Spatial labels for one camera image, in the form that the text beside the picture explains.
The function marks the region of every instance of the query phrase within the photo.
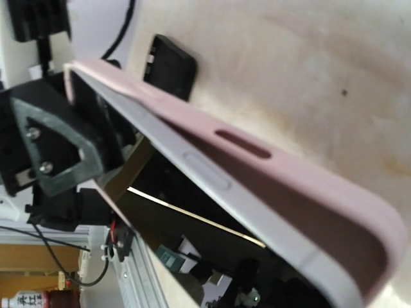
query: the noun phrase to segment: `bolt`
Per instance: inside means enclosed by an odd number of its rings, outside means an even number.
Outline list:
[[[33,179],[36,178],[36,173],[34,172],[34,170],[30,169],[30,170],[27,172],[27,176],[28,176],[28,178],[29,178],[30,180],[33,180]]]
[[[45,175],[50,174],[53,170],[53,164],[51,162],[43,162],[40,166],[40,172]]]
[[[30,127],[27,131],[26,137],[30,140],[37,140],[41,136],[41,130],[36,127]]]

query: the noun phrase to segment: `phone screen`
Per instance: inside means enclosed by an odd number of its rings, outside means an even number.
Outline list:
[[[123,171],[135,180],[116,204],[199,306],[331,307],[144,136],[137,139],[130,160],[138,167]]]

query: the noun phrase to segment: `wooden surface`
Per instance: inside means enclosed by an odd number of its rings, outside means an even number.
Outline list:
[[[78,271],[78,250],[52,246],[68,271]],[[0,271],[59,271],[45,246],[0,245]]]
[[[141,0],[128,70],[161,33],[199,62],[191,103],[381,195],[411,226],[411,3]],[[374,307],[411,304],[411,258]]]
[[[58,286],[58,277],[1,277],[0,298],[13,298],[19,291],[51,291]]]

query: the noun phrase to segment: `black cable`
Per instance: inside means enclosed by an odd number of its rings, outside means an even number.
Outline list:
[[[37,51],[39,52],[39,61],[40,67],[42,71],[42,77],[45,78],[49,75],[50,65],[49,62],[51,61],[51,46],[50,46],[50,37],[46,31],[45,24],[43,24],[42,13],[39,10],[39,7],[35,3],[31,3],[31,8],[35,15],[37,30],[38,30],[38,38],[36,40],[37,43]]]
[[[124,24],[122,25],[120,32],[118,33],[118,36],[116,40],[114,41],[114,43],[110,46],[110,48],[108,48],[108,50],[102,56],[103,60],[107,60],[113,54],[113,52],[117,49],[117,47],[120,45],[121,41],[124,39],[124,36],[126,35],[126,32],[128,30],[128,27],[130,26],[131,20],[133,19],[135,8],[136,8],[136,0],[130,0],[130,3],[128,4],[128,9],[126,12]]]
[[[19,229],[16,229],[16,228],[10,228],[10,227],[0,226],[0,229],[4,229],[4,230],[7,230],[7,231],[12,231],[12,232],[17,232],[17,233],[21,233],[21,234],[24,234],[24,235],[28,235],[28,236],[31,236],[31,237],[35,237],[35,238],[37,238],[37,239],[42,239],[41,236],[39,236],[39,235],[32,234],[32,233],[30,233],[30,232],[23,231],[23,230],[19,230]],[[45,238],[48,242],[52,242],[52,243],[56,243],[56,244],[60,244],[60,245],[64,245],[64,246],[68,246],[68,247],[72,247],[72,248],[76,248],[76,249],[79,249],[79,250],[84,250],[85,252],[90,252],[90,249],[87,249],[86,247],[77,246],[77,245],[70,244],[70,243],[67,243],[67,242],[59,241],[59,240],[57,240],[57,239],[50,239],[50,238],[48,238],[48,237],[44,237],[44,238]]]
[[[107,235],[107,238],[106,238],[106,241],[105,241],[106,248],[104,248],[104,256],[106,257],[106,259],[105,259],[104,269],[103,269],[101,275],[100,275],[95,281],[86,283],[86,282],[81,282],[81,281],[79,281],[78,279],[75,279],[75,278],[73,278],[73,277],[70,276],[70,273],[67,272],[67,271],[64,269],[63,265],[62,265],[62,264],[60,263],[60,261],[58,260],[58,258],[57,258],[57,256],[55,255],[53,249],[51,249],[49,243],[47,242],[47,239],[44,237],[43,233],[40,231],[40,229],[38,228],[38,226],[33,224],[33,227],[34,227],[34,229],[36,229],[37,233],[39,234],[39,236],[40,236],[41,239],[43,240],[44,244],[46,245],[47,250],[48,250],[49,253],[50,253],[50,256],[51,256],[51,257],[53,258],[53,260],[56,262],[57,266],[60,268],[60,271],[62,271],[62,272],[64,273],[64,275],[66,276],[66,279],[70,280],[72,283],[74,283],[74,284],[76,284],[76,285],[78,285],[78,286],[81,286],[81,287],[93,287],[93,286],[95,286],[96,284],[98,284],[98,283],[104,278],[107,270],[109,269],[109,256],[108,256],[109,249],[108,249],[108,245],[110,244],[110,232],[109,232],[109,234]]]

